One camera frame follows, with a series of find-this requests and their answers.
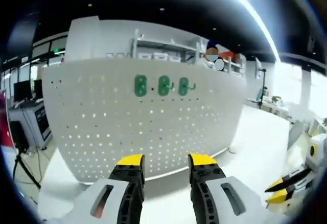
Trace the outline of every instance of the box on shelf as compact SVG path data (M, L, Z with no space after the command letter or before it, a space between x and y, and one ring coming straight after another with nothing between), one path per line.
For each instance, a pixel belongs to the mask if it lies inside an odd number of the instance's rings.
M153 53L152 58L155 60L168 60L168 54L167 53Z
M138 54L138 58L139 58L139 59L151 59L151 58L152 58L152 54L139 53L139 54Z
M178 63L180 63L180 57L178 57L178 56L169 56L168 57L168 60L169 61L171 61L171 62L178 62Z

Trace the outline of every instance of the ceiling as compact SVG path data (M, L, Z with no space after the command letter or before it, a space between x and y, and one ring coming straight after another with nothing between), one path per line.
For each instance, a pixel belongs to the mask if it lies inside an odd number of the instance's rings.
M294 0L248 1L265 23L279 52L324 63L323 48L318 41L312 52L307 49L311 24ZM236 0L11 0L6 9L10 14L1 25L2 53L16 20L35 10L39 12L39 24L34 42L68 31L74 18L98 15L100 19L140 20L179 28L246 55L271 53L263 31ZM271 60L262 54L260 57Z

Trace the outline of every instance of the window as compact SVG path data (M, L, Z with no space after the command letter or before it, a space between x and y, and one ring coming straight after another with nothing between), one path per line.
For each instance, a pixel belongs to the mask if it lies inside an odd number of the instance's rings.
M321 118L327 117L327 77L311 71L309 109Z
M302 68L297 65L275 64L273 95L280 96L284 102L299 104L302 89Z

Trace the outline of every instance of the floor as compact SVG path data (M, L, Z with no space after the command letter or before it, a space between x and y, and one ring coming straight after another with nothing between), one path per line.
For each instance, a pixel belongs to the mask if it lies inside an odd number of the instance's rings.
M309 141L309 135L303 133L297 142L289 149L284 174L288 174L302 163L302 160L299 160L299 158L303 160L305 159ZM49 159L51 159L56 147L56 143L52 139L48 143L46 150L40 151L39 154L36 153L33 156L23 158L37 181L42 182L42 176L45 174L46 168L49 164ZM33 185L20 166L17 167L15 181L21 189L21 192L26 197L30 197L35 202L38 201L38 189ZM274 212L291 214L297 210L298 205L296 204L296 201L298 200L288 201L282 205L270 205L268 208Z

